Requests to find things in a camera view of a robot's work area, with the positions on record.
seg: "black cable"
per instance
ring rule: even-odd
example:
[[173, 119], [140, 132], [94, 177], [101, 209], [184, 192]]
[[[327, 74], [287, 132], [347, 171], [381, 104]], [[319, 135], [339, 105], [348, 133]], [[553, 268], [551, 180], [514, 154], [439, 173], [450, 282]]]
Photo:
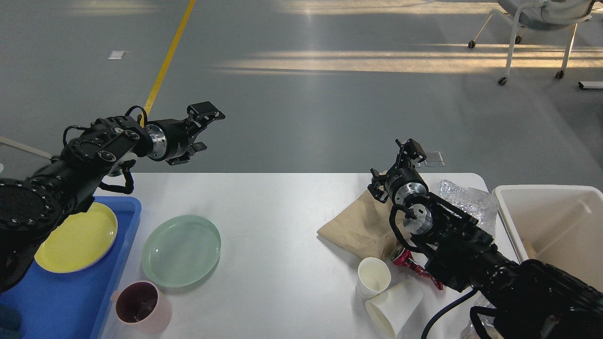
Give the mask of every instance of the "black cable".
[[138, 119], [136, 119], [136, 122], [138, 122], [140, 124], [140, 120], [144, 119], [145, 126], [146, 126], [147, 123], [148, 123], [148, 115], [147, 115], [147, 111], [144, 109], [144, 107], [141, 107], [141, 106], [138, 106], [138, 105], [132, 106], [132, 107], [130, 107], [126, 111], [125, 115], [126, 116], [130, 116], [130, 114], [132, 113], [132, 111], [135, 110], [135, 109], [140, 109], [140, 111], [142, 112], [142, 117], [139, 115]]
[[76, 130], [81, 130], [81, 131], [85, 131], [87, 130], [87, 128], [83, 127], [83, 126], [78, 126], [78, 125], [71, 125], [69, 127], [67, 127], [65, 129], [65, 131], [63, 131], [63, 147], [67, 146], [67, 133], [71, 130], [71, 129], [76, 129]]
[[398, 226], [396, 225], [396, 214], [398, 213], [398, 211], [402, 211], [402, 212], [406, 213], [405, 210], [406, 210], [406, 208], [404, 206], [402, 206], [401, 204], [394, 204], [394, 206], [391, 207], [391, 212], [390, 212], [391, 230], [394, 232], [396, 239], [398, 239], [398, 241], [404, 246], [405, 249], [408, 249], [411, 252], [421, 253], [421, 250], [419, 250], [418, 247], [411, 246], [408, 244], [408, 242], [406, 241], [406, 239], [404, 239], [404, 236], [402, 236], [402, 233], [398, 229]]
[[496, 308], [488, 308], [481, 306], [471, 307], [469, 310], [469, 319], [471, 319], [471, 323], [473, 324], [473, 328], [475, 328], [475, 333], [480, 337], [480, 339], [492, 339], [492, 337], [486, 331], [482, 320], [479, 318], [479, 315], [485, 315], [486, 317], [496, 317], [498, 315], [498, 311]]
[[427, 334], [429, 333], [429, 330], [435, 324], [435, 322], [437, 322], [438, 319], [441, 318], [442, 315], [444, 315], [446, 312], [450, 311], [451, 309], [457, 307], [458, 305], [462, 304], [467, 299], [473, 297], [477, 292], [478, 292], [478, 290], [476, 288], [474, 288], [474, 289], [471, 290], [471, 292], [465, 294], [464, 296], [460, 297], [459, 299], [456, 299], [455, 301], [451, 302], [448, 306], [446, 306], [443, 309], [441, 309], [440, 312], [437, 312], [427, 322], [427, 325], [425, 325], [425, 329], [423, 330], [423, 334], [421, 334], [421, 339], [427, 339]]
[[131, 194], [132, 192], [134, 192], [134, 178], [132, 177], [132, 173], [130, 172], [130, 168], [132, 168], [135, 163], [136, 163], [135, 160], [128, 160], [128, 161], [124, 162], [120, 166], [121, 171], [124, 174], [124, 178], [125, 178], [125, 185], [124, 186], [108, 185], [108, 184], [106, 184], [104, 182], [101, 182], [98, 185], [98, 187], [100, 189], [102, 189], [102, 190], [109, 191], [109, 192]]

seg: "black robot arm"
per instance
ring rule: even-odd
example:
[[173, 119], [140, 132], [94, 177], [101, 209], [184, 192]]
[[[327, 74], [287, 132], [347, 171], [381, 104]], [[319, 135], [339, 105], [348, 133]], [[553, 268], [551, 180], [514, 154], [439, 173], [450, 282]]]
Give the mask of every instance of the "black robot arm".
[[[415, 169], [425, 159], [421, 146], [412, 139], [396, 143], [394, 166], [384, 175], [371, 169], [368, 189], [382, 203], [392, 199], [390, 226], [396, 238], [427, 257], [425, 269], [433, 277], [459, 292], [471, 286], [496, 307], [471, 310], [481, 338], [490, 337], [478, 314], [494, 317], [495, 328], [507, 339], [603, 338], [602, 293], [552, 265], [507, 259], [475, 218], [429, 192]], [[414, 246], [396, 226], [399, 211]]]
[[[225, 118], [208, 101], [188, 106], [188, 117], [183, 120], [147, 121], [142, 109], [144, 127], [140, 119], [130, 117], [131, 111], [97, 119], [88, 128], [72, 126], [83, 130], [82, 134], [64, 141], [61, 155], [49, 165], [25, 180], [0, 179], [0, 292], [23, 278], [38, 247], [58, 225], [89, 209], [97, 188], [131, 193], [130, 168], [138, 157], [170, 165], [188, 162], [206, 149], [202, 142], [195, 142], [199, 133], [212, 121]], [[107, 175], [120, 174], [125, 186], [102, 182]]]

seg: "gray floor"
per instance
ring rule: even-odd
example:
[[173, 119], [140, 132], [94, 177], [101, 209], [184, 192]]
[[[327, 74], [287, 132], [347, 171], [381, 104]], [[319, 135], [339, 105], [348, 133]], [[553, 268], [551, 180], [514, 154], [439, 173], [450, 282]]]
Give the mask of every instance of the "gray floor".
[[[188, 1], [0, 0], [0, 136], [58, 153], [67, 125], [144, 105]], [[528, 31], [498, 86], [510, 29], [496, 3], [465, 0], [198, 0], [150, 119], [210, 100], [226, 114], [187, 165], [145, 172], [367, 172], [394, 161], [395, 138], [440, 151], [488, 187], [603, 189], [603, 12], [569, 32]], [[123, 60], [107, 60], [126, 50]], [[3, 177], [42, 159], [3, 148]]]

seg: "yellow floor line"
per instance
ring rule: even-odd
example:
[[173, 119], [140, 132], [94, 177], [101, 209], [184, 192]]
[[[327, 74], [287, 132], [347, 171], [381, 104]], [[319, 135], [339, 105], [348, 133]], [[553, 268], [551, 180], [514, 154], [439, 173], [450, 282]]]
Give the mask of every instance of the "yellow floor line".
[[178, 47], [178, 42], [180, 41], [180, 37], [182, 36], [182, 32], [185, 30], [186, 22], [188, 21], [189, 16], [191, 15], [192, 8], [195, 6], [196, 0], [190, 0], [188, 6], [186, 7], [185, 15], [182, 17], [180, 21], [180, 25], [178, 26], [178, 30], [176, 31], [176, 35], [172, 40], [172, 44], [169, 46], [169, 50], [165, 59], [163, 59], [163, 64], [161, 65], [161, 69], [159, 70], [159, 74], [157, 74], [157, 78], [155, 79], [155, 83], [153, 84], [153, 88], [149, 93], [149, 97], [147, 99], [147, 103], [145, 104], [145, 110], [147, 114], [151, 112], [151, 108], [153, 107], [153, 102], [155, 102], [155, 97], [159, 92], [159, 88], [161, 88], [161, 83], [163, 82], [163, 78], [165, 74], [168, 72], [169, 63], [172, 61], [172, 57], [176, 52], [176, 47]]

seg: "chair leg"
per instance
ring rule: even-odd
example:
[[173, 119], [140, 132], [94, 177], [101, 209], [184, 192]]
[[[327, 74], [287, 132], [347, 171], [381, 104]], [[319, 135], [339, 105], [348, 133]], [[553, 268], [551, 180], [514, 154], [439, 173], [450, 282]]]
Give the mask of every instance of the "chair leg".
[[482, 33], [482, 31], [484, 30], [484, 27], [486, 27], [486, 25], [488, 24], [488, 21], [490, 21], [490, 18], [492, 18], [492, 15], [494, 15], [496, 12], [500, 12], [498, 9], [493, 9], [488, 13], [488, 16], [486, 17], [486, 20], [484, 20], [484, 24], [482, 25], [482, 28], [479, 29], [478, 33], [476, 34], [475, 38], [473, 38], [473, 40], [471, 40], [469, 42], [469, 48], [473, 48], [475, 47], [475, 42], [477, 41], [479, 35]]
[[526, 30], [528, 30], [528, 27], [522, 27], [522, 31], [519, 32], [519, 34], [515, 38], [515, 43], [521, 43], [522, 42], [522, 35], [526, 32]]
[[505, 75], [498, 79], [498, 84], [503, 86], [507, 83], [511, 74], [511, 60], [513, 59], [513, 49], [515, 48], [515, 39], [517, 37], [517, 30], [519, 29], [519, 16], [523, 8], [519, 8], [515, 16], [513, 17], [513, 24], [511, 26], [511, 39], [509, 40], [509, 50], [507, 52], [507, 67], [505, 68]]
[[573, 39], [576, 36], [577, 29], [578, 29], [578, 24], [575, 24], [571, 28], [571, 34], [569, 36], [569, 39], [567, 40], [566, 52], [565, 52], [565, 55], [563, 56], [563, 64], [561, 65], [561, 70], [559, 72], [557, 72], [557, 74], [555, 75], [555, 78], [557, 78], [557, 79], [561, 79], [565, 75], [565, 69], [567, 68], [567, 61], [569, 60], [569, 55], [572, 52]]

